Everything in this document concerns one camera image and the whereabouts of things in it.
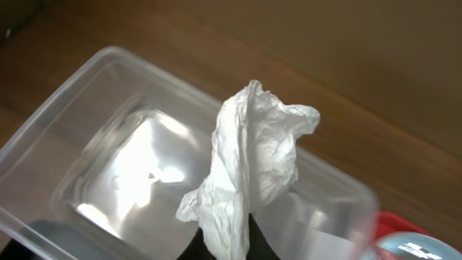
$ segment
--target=wooden table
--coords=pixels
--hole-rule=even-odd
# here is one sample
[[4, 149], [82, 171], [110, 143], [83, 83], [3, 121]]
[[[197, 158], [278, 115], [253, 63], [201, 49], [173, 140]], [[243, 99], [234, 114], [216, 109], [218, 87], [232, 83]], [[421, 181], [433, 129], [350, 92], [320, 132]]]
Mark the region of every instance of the wooden table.
[[0, 49], [0, 144], [87, 59], [123, 46], [221, 100], [259, 79], [322, 121], [300, 141], [367, 184], [382, 209], [462, 248], [462, 161], [196, 17], [176, 1], [65, 1]]

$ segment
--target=brown background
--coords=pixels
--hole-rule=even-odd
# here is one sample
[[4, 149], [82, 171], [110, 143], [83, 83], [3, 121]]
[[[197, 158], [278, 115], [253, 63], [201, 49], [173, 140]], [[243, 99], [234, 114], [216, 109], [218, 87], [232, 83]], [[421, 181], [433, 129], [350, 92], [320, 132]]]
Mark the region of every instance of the brown background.
[[303, 147], [461, 249], [461, 25], [457, 1], [64, 1], [0, 49], [1, 143], [92, 54], [124, 46], [221, 100], [259, 79], [315, 106]]

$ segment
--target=red object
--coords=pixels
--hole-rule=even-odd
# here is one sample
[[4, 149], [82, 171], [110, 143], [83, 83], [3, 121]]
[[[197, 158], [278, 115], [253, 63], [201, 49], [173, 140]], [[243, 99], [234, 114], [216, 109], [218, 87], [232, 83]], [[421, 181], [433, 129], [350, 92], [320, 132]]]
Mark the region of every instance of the red object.
[[377, 221], [377, 230], [375, 232], [374, 241], [394, 232], [416, 232], [432, 236], [427, 231], [391, 212], [380, 212], [378, 214]]

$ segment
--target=white tissue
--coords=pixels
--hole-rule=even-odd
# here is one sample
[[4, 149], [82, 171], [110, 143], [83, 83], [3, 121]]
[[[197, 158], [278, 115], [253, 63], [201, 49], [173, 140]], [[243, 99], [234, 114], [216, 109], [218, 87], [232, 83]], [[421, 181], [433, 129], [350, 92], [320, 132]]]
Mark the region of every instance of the white tissue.
[[217, 260], [245, 259], [249, 213], [297, 180], [295, 141], [313, 133], [319, 119], [316, 109], [284, 105], [256, 80], [225, 101], [212, 134], [210, 174], [176, 212], [181, 221], [199, 221]]

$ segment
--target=clear plastic container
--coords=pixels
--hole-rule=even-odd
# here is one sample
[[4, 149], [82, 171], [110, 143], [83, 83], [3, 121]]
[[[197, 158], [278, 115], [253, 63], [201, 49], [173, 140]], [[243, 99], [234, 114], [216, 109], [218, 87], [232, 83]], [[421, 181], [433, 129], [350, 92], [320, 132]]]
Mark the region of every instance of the clear plastic container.
[[[175, 219], [208, 174], [220, 102], [121, 48], [104, 48], [0, 151], [0, 228], [46, 259], [176, 259]], [[283, 260], [357, 259], [375, 200], [298, 149], [300, 179], [254, 216]]]

